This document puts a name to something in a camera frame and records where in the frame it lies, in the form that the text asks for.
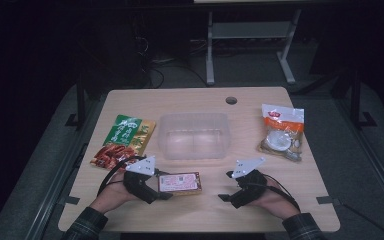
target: sleeve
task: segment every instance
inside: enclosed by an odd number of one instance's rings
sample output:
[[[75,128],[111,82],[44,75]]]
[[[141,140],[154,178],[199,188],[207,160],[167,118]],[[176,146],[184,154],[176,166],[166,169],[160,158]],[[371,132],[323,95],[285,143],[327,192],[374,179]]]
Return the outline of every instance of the sleeve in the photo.
[[[87,207],[74,221],[62,240],[98,239],[99,233],[105,227],[108,218],[93,208]]]
[[[301,213],[283,221],[291,240],[326,240],[310,213]]]

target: plastic bag with orange top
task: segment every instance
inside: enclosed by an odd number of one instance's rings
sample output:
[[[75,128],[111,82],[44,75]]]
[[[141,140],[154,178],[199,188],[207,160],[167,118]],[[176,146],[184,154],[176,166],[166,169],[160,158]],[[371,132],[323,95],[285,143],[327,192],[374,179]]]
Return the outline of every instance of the plastic bag with orange top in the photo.
[[[300,161],[304,109],[263,104],[262,111],[266,135],[259,150]]]

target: clear plastic container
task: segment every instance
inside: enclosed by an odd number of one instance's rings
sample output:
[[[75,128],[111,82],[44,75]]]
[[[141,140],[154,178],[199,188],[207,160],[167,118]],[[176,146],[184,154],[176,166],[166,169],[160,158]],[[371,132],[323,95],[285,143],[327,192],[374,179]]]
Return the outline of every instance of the clear plastic container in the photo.
[[[161,116],[158,144],[166,159],[214,159],[226,156],[230,131],[224,113],[171,113]]]

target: forearm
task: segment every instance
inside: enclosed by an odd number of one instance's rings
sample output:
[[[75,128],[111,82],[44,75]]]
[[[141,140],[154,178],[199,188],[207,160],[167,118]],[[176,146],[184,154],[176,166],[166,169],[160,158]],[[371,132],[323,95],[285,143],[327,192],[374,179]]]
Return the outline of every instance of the forearm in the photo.
[[[310,213],[300,213],[283,221],[291,240],[326,240]]]
[[[93,208],[87,207],[62,237],[63,240],[98,239],[108,218]]]

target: small box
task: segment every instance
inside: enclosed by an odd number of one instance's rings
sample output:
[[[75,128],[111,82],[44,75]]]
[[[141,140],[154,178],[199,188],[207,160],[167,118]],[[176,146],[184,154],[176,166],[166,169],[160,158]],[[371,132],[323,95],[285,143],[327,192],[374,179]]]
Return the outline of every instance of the small box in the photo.
[[[161,116],[158,144],[165,158],[219,159],[230,146],[227,114],[172,113]]]
[[[202,191],[198,172],[160,175],[158,190],[174,196],[199,194]]]

